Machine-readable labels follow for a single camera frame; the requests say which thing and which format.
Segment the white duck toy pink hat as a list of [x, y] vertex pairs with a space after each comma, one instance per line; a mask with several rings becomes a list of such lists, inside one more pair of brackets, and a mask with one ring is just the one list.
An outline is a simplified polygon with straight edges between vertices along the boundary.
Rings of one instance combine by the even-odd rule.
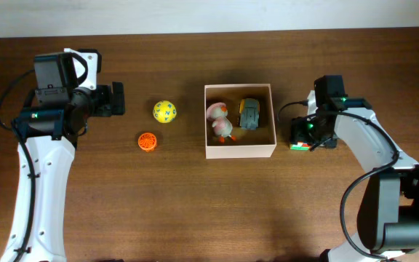
[[213, 132], [220, 143], [224, 143], [226, 138], [230, 138], [232, 141], [236, 140], [236, 137], [232, 135], [233, 125], [227, 116], [227, 105], [222, 102], [213, 103], [206, 110], [207, 121], [211, 122]]

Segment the multicoloured puzzle cube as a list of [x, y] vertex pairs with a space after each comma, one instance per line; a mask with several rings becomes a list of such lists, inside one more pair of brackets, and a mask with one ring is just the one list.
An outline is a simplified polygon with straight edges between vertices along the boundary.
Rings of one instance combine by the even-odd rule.
[[307, 143], [303, 143], [303, 142], [291, 143], [290, 144], [290, 149], [295, 150], [295, 151], [308, 151], [310, 148], [311, 148], [310, 145], [308, 145]]

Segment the grey and yellow toy truck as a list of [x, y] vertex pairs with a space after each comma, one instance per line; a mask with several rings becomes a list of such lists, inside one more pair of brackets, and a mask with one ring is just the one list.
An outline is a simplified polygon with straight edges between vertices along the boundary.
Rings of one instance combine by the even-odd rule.
[[260, 103], [254, 98], [244, 98], [239, 104], [239, 126], [245, 130], [259, 128]]

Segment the yellow ball with blue letters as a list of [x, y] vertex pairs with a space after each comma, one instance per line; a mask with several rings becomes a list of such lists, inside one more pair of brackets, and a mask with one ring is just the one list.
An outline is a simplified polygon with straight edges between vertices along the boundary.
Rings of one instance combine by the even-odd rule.
[[176, 116], [177, 109], [175, 105], [168, 100], [161, 100], [153, 107], [153, 117], [159, 123], [170, 123]]

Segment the orange ribbed round toy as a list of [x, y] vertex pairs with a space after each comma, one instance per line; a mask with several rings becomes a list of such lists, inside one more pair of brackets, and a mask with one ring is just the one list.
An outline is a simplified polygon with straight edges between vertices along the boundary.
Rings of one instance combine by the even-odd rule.
[[150, 152], [157, 147], [157, 138], [151, 132], [144, 132], [139, 136], [137, 144], [143, 151]]

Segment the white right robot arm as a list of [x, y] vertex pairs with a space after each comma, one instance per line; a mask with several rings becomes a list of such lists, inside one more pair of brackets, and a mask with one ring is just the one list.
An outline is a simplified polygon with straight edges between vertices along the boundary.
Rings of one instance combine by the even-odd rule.
[[342, 140], [364, 170], [340, 201], [346, 240], [324, 250], [320, 261], [395, 261], [419, 251], [419, 163], [392, 140], [364, 98], [346, 94], [341, 76], [316, 79], [303, 105], [308, 114], [292, 120], [290, 148], [334, 148]]

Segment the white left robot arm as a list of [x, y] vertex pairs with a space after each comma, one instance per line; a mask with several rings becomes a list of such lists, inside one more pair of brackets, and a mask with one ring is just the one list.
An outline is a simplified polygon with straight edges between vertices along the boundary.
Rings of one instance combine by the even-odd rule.
[[121, 82], [98, 84], [96, 49], [37, 55], [36, 87], [8, 130], [17, 139], [19, 181], [2, 261], [65, 261], [63, 218], [68, 175], [90, 117], [125, 112]]

